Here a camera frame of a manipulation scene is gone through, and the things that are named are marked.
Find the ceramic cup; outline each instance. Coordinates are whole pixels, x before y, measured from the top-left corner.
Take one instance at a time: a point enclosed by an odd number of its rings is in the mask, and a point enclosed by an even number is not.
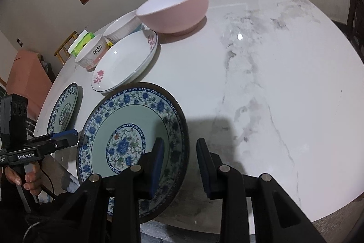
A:
[[[123,39],[127,35],[143,30],[144,26],[139,18],[135,15],[135,11],[125,14],[115,20],[104,32],[104,36],[113,44]]]
[[[83,68],[94,68],[108,50],[107,40],[102,34],[96,35],[77,55],[75,62]]]

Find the finger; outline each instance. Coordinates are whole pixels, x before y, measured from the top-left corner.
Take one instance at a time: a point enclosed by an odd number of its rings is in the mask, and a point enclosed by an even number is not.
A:
[[[40,185],[41,184],[42,184],[42,180],[41,179],[37,179],[34,182],[27,182],[26,184],[24,184],[24,188],[26,190],[33,190],[33,189],[40,188]]]
[[[10,183],[21,185],[21,179],[19,175],[10,167],[5,168],[5,176]]]
[[[34,182],[37,179],[40,179],[41,171],[38,171],[37,173],[29,172],[25,175],[25,181],[26,182]]]
[[[33,167],[32,169],[33,169],[34,173],[40,172],[40,165],[39,165],[39,163],[37,161],[32,163],[32,167]]]
[[[32,189],[29,192],[34,195],[34,196],[38,196],[40,194],[40,192],[42,191],[41,188],[37,188],[37,189]]]

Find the blue floral pattern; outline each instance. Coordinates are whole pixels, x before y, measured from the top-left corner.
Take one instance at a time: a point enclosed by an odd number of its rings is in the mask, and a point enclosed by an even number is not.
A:
[[[59,116],[59,125],[62,126],[63,123],[67,120],[68,115],[71,111],[71,104],[68,102],[65,107],[63,107],[61,111],[61,115]]]
[[[68,96],[70,96],[71,94],[76,94],[76,99],[77,99],[77,94],[78,94],[78,86],[76,83],[72,83],[70,84],[61,94],[61,96],[58,98],[56,105],[54,106],[49,122],[48,122],[48,127],[47,127],[47,134],[53,133],[54,132],[54,124],[55,124],[55,120],[57,117],[58,112],[60,111],[60,108],[63,104],[63,102],[66,100],[66,98]],[[61,111],[61,115],[59,118],[59,125],[62,126],[65,122],[67,122],[67,120],[69,119],[69,116],[71,116],[70,111],[71,111],[71,104],[70,104],[70,109],[67,111],[66,107],[68,106],[69,103],[67,103],[67,105],[62,109]]]
[[[110,136],[106,145],[106,160],[112,171],[120,173],[125,168],[138,163],[144,152],[143,131],[135,124],[123,124]]]
[[[163,94],[151,88],[138,87],[123,90],[104,99],[104,102],[93,111],[81,133],[78,146],[78,175],[81,183],[93,173],[89,158],[93,145],[91,138],[93,139],[94,135],[97,134],[103,121],[114,111],[135,104],[144,105],[154,110],[163,120],[169,138],[169,143],[165,143],[169,146],[169,155],[164,172],[161,173],[159,188],[152,200],[139,200],[139,214],[143,218],[157,212],[160,207],[165,208],[165,202],[173,199],[177,193],[177,187],[180,186],[181,179],[184,177],[189,157],[186,128],[173,104]],[[106,148],[110,168],[119,173],[124,168],[137,163],[140,155],[144,152],[143,139],[143,132],[136,125],[124,124],[117,128],[110,136]],[[114,199],[110,198],[109,215],[112,215],[113,207]]]

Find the white marble tabletop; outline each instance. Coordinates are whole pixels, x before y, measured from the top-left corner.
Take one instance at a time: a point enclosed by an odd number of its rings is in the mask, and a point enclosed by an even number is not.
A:
[[[162,35],[160,43],[139,80],[176,98],[191,153],[181,190],[156,220],[220,231],[221,201],[206,198],[198,171],[195,146],[201,137],[241,173],[270,173],[312,221],[364,192],[364,65],[311,2],[210,0],[198,29],[182,37]],[[73,58],[67,61],[34,135],[47,132],[56,100],[73,82],[83,88],[75,121],[82,130],[104,98],[92,90],[91,76]],[[77,176],[76,148],[55,158]]]

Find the stacked plates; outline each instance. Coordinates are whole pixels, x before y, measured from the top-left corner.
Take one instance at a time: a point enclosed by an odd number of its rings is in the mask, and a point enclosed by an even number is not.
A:
[[[136,79],[151,62],[157,44],[152,30],[134,32],[117,42],[96,66],[92,88],[106,93]]]
[[[95,107],[80,134],[77,173],[120,173],[150,152],[156,137],[164,140],[159,188],[152,200],[139,200],[140,222],[159,215],[172,202],[184,179],[189,158],[187,124],[177,101],[151,83],[121,86]],[[114,199],[109,200],[112,215]]]
[[[78,97],[78,85],[70,84],[59,96],[54,106],[47,127],[47,134],[66,130]]]

